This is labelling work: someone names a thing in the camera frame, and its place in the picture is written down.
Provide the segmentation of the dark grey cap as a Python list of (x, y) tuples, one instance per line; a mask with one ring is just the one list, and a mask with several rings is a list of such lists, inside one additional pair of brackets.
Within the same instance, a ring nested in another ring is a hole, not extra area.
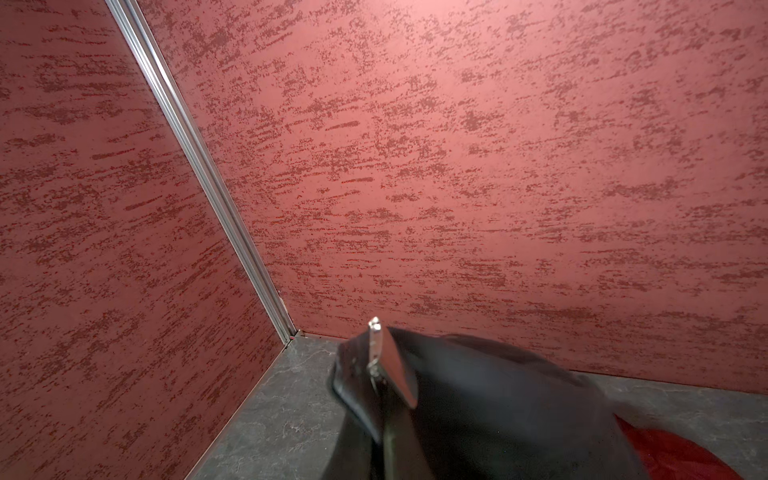
[(326, 479), (644, 479), (588, 378), (521, 348), (373, 320), (341, 343)]

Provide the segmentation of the red cap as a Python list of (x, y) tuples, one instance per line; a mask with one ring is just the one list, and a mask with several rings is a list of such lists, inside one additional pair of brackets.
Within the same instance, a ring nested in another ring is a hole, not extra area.
[(651, 479), (743, 479), (716, 455), (691, 440), (660, 429), (638, 428), (619, 416), (616, 421)]

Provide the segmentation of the left corner aluminium profile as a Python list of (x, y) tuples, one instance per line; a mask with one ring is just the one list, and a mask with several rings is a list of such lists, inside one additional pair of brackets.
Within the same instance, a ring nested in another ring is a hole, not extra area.
[(298, 334), (254, 241), (136, 1), (106, 5), (187, 158), (281, 342)]

